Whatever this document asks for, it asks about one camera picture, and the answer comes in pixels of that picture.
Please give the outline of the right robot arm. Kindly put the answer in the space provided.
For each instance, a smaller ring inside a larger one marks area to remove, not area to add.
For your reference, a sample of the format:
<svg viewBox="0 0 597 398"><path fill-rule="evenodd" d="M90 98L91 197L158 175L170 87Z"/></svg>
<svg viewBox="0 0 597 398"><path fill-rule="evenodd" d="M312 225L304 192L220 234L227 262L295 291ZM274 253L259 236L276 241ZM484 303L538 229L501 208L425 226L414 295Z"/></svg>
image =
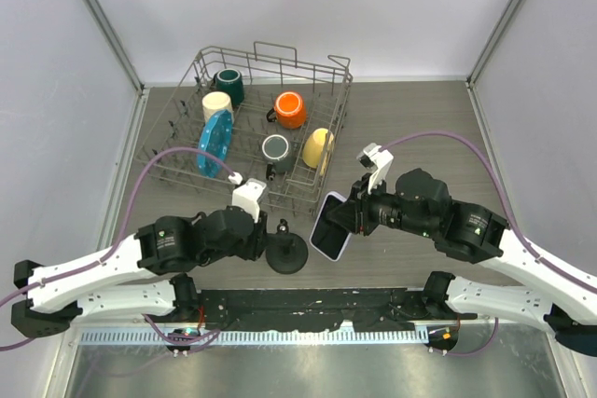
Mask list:
<svg viewBox="0 0 597 398"><path fill-rule="evenodd" d="M430 274L421 296L426 315L486 314L553 335L569 350L596 354L596 278L534 247L513 223L478 204L455 200L447 185L415 169L385 185L356 181L348 198L326 195L310 237L313 248L336 261L352 235L378 226L433 241L447 257L507 275L518 286L491 286L447 272Z"/></svg>

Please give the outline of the lilac smartphone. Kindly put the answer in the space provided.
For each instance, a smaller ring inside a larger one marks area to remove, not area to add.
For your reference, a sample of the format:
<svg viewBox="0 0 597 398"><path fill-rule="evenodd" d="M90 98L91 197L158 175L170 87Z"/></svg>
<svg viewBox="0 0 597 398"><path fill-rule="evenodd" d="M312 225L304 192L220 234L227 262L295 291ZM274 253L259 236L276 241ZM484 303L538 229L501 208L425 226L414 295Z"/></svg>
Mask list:
<svg viewBox="0 0 597 398"><path fill-rule="evenodd" d="M310 245L332 262L340 260L348 246L351 233L340 225L331 222L326 214L340 206L345 200L344 196L335 191L326 194L309 238Z"/></svg>

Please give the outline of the black phone stand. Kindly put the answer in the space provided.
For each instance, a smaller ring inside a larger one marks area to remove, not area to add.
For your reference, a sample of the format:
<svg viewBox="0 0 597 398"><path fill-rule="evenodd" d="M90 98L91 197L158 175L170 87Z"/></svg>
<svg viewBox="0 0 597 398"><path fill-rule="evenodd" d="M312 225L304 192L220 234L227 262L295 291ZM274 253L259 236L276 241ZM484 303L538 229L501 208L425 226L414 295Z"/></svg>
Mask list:
<svg viewBox="0 0 597 398"><path fill-rule="evenodd" d="M299 272L307 263L309 249L305 240L289 231L289 224L281 219L276 232L269 234L265 245L266 261L271 269L283 275Z"/></svg>

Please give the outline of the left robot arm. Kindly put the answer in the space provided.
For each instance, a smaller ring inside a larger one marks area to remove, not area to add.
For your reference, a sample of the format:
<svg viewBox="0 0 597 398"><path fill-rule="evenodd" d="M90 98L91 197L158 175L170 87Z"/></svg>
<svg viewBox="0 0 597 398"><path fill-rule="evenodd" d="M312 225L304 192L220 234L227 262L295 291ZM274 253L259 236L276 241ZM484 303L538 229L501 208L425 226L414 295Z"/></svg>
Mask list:
<svg viewBox="0 0 597 398"><path fill-rule="evenodd" d="M27 338L54 336L86 317L148 315L186 323L201 302L188 273L224 257L259 259L267 239L265 212L228 206L193 218L164 216L120 244L55 266L23 260L14 284L25 298L12 305L12 325Z"/></svg>

